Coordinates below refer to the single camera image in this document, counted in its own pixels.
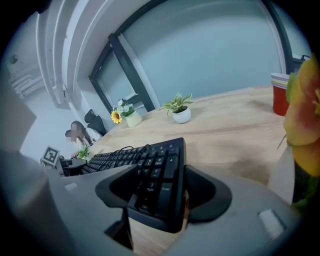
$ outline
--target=black keyboard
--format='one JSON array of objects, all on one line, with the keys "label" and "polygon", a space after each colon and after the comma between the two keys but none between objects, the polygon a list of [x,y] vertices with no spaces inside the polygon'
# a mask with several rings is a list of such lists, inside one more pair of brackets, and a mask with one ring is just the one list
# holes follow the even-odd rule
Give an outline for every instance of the black keyboard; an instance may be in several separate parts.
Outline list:
[{"label": "black keyboard", "polygon": [[132,219],[155,229],[181,230],[184,209],[186,143],[181,138],[161,143],[96,154],[83,167],[83,174],[137,164],[137,184],[128,202]]}]

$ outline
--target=cup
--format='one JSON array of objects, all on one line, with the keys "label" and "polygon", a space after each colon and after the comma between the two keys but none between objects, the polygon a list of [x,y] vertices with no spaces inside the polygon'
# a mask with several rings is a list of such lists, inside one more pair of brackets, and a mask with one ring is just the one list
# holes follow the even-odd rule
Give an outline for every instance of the cup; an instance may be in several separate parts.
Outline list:
[{"label": "cup", "polygon": [[271,84],[273,87],[273,111],[279,116],[285,116],[289,108],[289,103],[286,98],[288,80],[288,74],[271,74]]}]

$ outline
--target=wooden table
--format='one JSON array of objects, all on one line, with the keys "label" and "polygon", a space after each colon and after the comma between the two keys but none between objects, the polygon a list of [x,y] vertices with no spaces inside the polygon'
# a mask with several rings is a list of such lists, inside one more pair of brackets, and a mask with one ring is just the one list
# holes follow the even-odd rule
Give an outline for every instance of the wooden table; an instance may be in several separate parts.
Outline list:
[{"label": "wooden table", "polygon": [[[267,185],[273,165],[286,148],[284,117],[273,112],[270,86],[251,87],[194,100],[191,119],[183,124],[167,117],[163,108],[143,116],[128,128],[118,124],[91,148],[94,154],[126,146],[140,147],[183,137],[186,163],[207,171],[223,170]],[[156,255],[180,235],[169,234],[130,219],[134,251]]]}]

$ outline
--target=flower center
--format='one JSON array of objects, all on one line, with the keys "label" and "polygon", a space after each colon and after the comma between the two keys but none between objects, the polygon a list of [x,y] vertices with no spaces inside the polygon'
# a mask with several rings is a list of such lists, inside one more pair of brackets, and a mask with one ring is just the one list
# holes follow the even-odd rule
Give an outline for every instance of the flower center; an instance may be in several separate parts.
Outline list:
[{"label": "flower center", "polygon": [[315,114],[316,115],[319,115],[320,116],[320,89],[316,89],[315,90],[315,94],[318,98],[317,101],[314,101],[313,103],[316,105],[316,108],[315,108]]}]

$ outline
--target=yellow flower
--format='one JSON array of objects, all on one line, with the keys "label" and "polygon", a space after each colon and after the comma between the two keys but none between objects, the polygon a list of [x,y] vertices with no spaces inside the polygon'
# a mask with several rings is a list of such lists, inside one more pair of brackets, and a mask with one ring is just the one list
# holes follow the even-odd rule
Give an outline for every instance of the yellow flower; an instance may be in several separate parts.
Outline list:
[{"label": "yellow flower", "polygon": [[293,158],[312,176],[320,176],[320,68],[316,56],[306,60],[287,88],[290,107],[283,127]]},{"label": "yellow flower", "polygon": [[122,122],[122,117],[116,110],[112,111],[111,118],[115,124],[119,124]]}]

